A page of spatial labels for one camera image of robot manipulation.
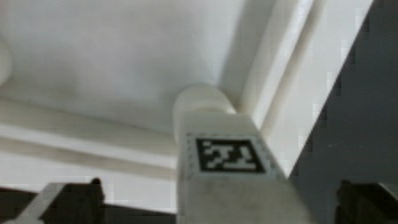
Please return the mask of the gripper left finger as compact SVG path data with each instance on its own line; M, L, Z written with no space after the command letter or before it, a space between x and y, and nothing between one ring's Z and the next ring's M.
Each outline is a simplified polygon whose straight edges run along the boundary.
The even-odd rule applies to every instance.
M0 224L177 224L177 215L107 204L95 178L51 183L40 192L0 187Z

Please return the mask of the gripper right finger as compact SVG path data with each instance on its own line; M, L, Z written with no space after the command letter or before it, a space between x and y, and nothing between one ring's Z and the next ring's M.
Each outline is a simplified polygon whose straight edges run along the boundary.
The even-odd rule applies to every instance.
M398 224L398 184L342 181L335 224Z

